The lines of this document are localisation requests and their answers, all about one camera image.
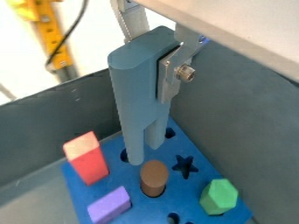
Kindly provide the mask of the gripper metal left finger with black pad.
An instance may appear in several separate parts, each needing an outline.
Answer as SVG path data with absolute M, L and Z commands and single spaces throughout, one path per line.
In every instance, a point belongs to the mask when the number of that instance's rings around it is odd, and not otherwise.
M 128 43 L 150 31 L 146 8 L 134 0 L 109 0 L 124 42 Z

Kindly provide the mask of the gripper metal right finger with screw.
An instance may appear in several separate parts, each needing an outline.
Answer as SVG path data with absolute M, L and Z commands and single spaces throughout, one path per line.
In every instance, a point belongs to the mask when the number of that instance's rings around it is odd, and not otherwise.
M 168 103 L 178 95 L 182 82 L 190 82 L 195 76 L 191 67 L 192 57 L 207 45 L 208 39 L 186 26 L 176 24 L 174 38 L 179 45 L 159 59 L 158 63 L 158 99 Z

